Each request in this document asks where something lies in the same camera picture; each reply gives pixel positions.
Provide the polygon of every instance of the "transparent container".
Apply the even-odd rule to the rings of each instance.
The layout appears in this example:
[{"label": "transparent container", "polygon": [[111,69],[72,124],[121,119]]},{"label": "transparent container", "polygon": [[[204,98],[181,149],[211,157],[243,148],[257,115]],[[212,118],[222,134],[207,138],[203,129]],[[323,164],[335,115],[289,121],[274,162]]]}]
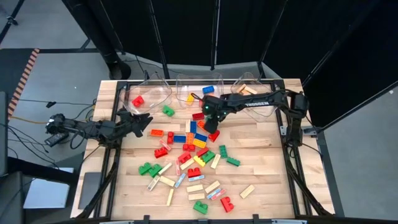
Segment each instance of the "transparent container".
[{"label": "transparent container", "polygon": [[[231,93],[238,93],[238,89],[246,84],[249,88],[257,91],[257,94],[260,93],[270,93],[271,86],[267,84],[262,84],[254,78],[254,75],[246,72],[239,79],[237,79],[234,84],[231,86]],[[265,122],[269,116],[273,114],[276,110],[275,106],[260,106],[260,107],[252,107],[245,108],[243,111],[247,113],[250,117],[252,117],[257,122]]]},{"label": "transparent container", "polygon": [[[163,105],[171,104],[171,94],[172,89],[169,84],[158,73],[155,73],[140,85],[132,86],[129,91],[121,91],[119,99],[130,113],[155,113]],[[134,106],[132,101],[138,96],[142,97],[144,103]]]},{"label": "transparent container", "polygon": [[175,88],[177,89],[176,98],[182,108],[189,106],[199,106],[199,100],[194,99],[192,105],[187,104],[187,99],[190,93],[203,97],[203,88],[207,86],[214,87],[212,95],[220,97],[224,94],[223,76],[219,73],[212,75],[177,75]]}]

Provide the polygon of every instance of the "green brick on table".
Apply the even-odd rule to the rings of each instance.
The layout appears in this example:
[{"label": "green brick on table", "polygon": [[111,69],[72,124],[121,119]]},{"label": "green brick on table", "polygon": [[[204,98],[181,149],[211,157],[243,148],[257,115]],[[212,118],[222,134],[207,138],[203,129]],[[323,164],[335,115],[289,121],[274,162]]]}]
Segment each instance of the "green brick on table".
[{"label": "green brick on table", "polygon": [[140,166],[138,168],[138,173],[139,173],[139,175],[144,175],[144,174],[148,173],[151,168],[152,168],[152,166],[150,165],[150,163],[146,162],[143,166]]},{"label": "green brick on table", "polygon": [[221,158],[226,159],[228,158],[228,154],[226,153],[225,145],[219,146]]},{"label": "green brick on table", "polygon": [[196,211],[198,211],[204,215],[207,214],[207,208],[208,208],[207,204],[201,203],[200,201],[197,201],[193,206],[193,209],[195,209]]},{"label": "green brick on table", "polygon": [[203,161],[207,163],[215,156],[216,156],[216,154],[214,154],[214,152],[207,151],[204,155],[202,155],[201,159],[203,159]]},{"label": "green brick on table", "polygon": [[167,116],[173,116],[174,115],[174,110],[167,105],[163,106],[163,113],[166,114]]},{"label": "green brick on table", "polygon": [[155,165],[153,166],[153,168],[151,168],[151,169],[149,170],[150,176],[151,176],[151,177],[155,177],[156,174],[157,174],[161,169],[162,169],[162,167],[161,167],[159,164],[155,164]]},{"label": "green brick on table", "polygon": [[237,159],[233,159],[233,158],[231,158],[231,157],[227,158],[226,161],[229,162],[229,163],[232,164],[232,165],[236,165],[236,166],[241,165],[241,161],[239,161],[239,160],[237,160]]}]

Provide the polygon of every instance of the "wooden tabletop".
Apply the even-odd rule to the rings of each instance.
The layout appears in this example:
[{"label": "wooden tabletop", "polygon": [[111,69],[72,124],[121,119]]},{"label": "wooden tabletop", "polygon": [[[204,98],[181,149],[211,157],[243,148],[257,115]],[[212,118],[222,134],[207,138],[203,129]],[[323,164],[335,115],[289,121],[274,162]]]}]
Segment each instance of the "wooden tabletop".
[{"label": "wooden tabletop", "polygon": [[[286,79],[284,81],[287,89],[302,91],[299,79]],[[117,81],[101,82],[93,120],[111,119],[116,84]],[[230,85],[224,85],[224,93],[230,93],[230,87]],[[161,110],[155,113],[151,111],[151,116],[154,119],[144,131],[144,136],[136,138],[131,133],[123,139],[112,220],[142,220],[144,215],[150,215],[150,219],[155,220],[240,219],[252,218],[252,215],[256,213],[259,214],[260,218],[293,218],[292,201],[275,113],[261,123],[253,120],[244,112],[229,114],[218,126],[221,132],[218,139],[215,142],[207,141],[208,148],[214,153],[220,153],[218,146],[224,144],[228,155],[241,161],[239,167],[228,164],[225,159],[220,160],[215,170],[207,164],[204,168],[201,168],[205,178],[195,182],[189,182],[185,178],[180,187],[174,190],[169,207],[166,206],[170,191],[168,185],[159,182],[153,191],[147,190],[152,178],[149,175],[139,175],[138,167],[145,162],[150,162],[152,165],[158,163],[162,167],[169,162],[173,162],[172,167],[163,175],[177,181],[178,176],[175,173],[174,160],[183,153],[182,143],[174,143],[171,145],[172,150],[168,155],[156,159],[154,149],[160,148],[160,138],[149,136],[151,129],[162,129],[183,134],[186,120],[192,119],[193,113],[201,112],[200,108],[195,105],[182,108],[180,102],[176,99],[174,86],[172,86],[172,91],[169,99],[172,101],[170,107],[175,110],[174,116],[170,118],[163,114]],[[158,97],[154,92],[153,99]],[[264,107],[261,110],[266,111],[269,108]],[[310,124],[303,120],[302,125],[308,126]],[[198,132],[206,134],[200,129],[198,129]],[[318,148],[315,138],[304,136],[303,142]],[[85,157],[97,146],[96,141],[89,140]],[[324,208],[333,213],[330,192],[319,154],[306,146],[300,147],[299,151],[308,188]],[[103,157],[104,148],[101,147],[82,165],[71,217],[75,217],[81,212],[78,209],[78,203],[85,173],[101,172]],[[112,160],[113,154],[109,162],[109,169]],[[189,168],[194,167],[198,167],[198,164],[194,163]],[[188,200],[187,187],[203,184],[203,188],[206,188],[216,180],[220,182],[222,189],[226,189],[223,196],[229,196],[235,208],[226,213],[220,200],[203,199],[201,201],[208,205],[208,213],[203,215],[193,209],[195,201]],[[242,199],[239,194],[251,184],[255,186],[255,190],[248,197]],[[297,186],[296,191],[299,193],[297,195],[300,211],[305,214],[302,196]],[[107,198],[108,191],[104,193],[101,215],[105,214]]]}]

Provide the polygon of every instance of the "gray floor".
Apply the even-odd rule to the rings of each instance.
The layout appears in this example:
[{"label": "gray floor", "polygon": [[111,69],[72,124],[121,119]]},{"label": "gray floor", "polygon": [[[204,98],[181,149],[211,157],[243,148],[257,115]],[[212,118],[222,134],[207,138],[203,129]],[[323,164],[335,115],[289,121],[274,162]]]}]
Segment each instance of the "gray floor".
[{"label": "gray floor", "polygon": [[[15,4],[11,0],[0,2]],[[16,19],[20,26],[10,28],[0,47],[79,48],[86,40],[84,33],[61,1],[25,0]],[[135,56],[127,55],[122,59],[127,60],[132,67],[131,79],[144,78]],[[143,62],[142,67],[149,74],[163,74],[161,68],[144,63],[153,62],[144,58],[139,60]],[[244,72],[252,72],[258,76],[255,63],[219,66],[212,72],[203,71],[205,67],[180,65],[170,65],[169,69],[174,71],[170,72],[172,78],[178,73],[206,75],[213,72],[221,73],[224,78],[238,78]],[[107,79],[108,69],[99,54],[39,54],[22,98],[91,103],[96,97],[100,81]],[[55,105],[47,109],[44,104],[20,101],[14,115],[46,121],[55,113],[74,117],[81,109],[81,106],[71,105]],[[398,125],[398,115],[395,112],[397,110],[397,93],[388,93],[325,132],[347,217],[398,220],[398,175],[395,172],[398,167],[394,160],[398,156],[398,144],[394,139],[395,127]],[[10,125],[40,142],[48,137],[43,125],[14,119]],[[20,158],[49,165],[25,150],[20,143],[9,141],[9,145],[17,151]],[[78,158],[84,148],[84,145],[75,150],[71,150],[68,145],[55,146],[49,149],[48,155],[55,161],[69,161],[66,166],[75,166],[81,160],[71,158]],[[55,217],[65,219],[68,218],[68,210],[54,211],[51,214],[43,211],[40,215],[36,213],[32,217],[35,218],[28,220],[28,223],[53,221]]]}]

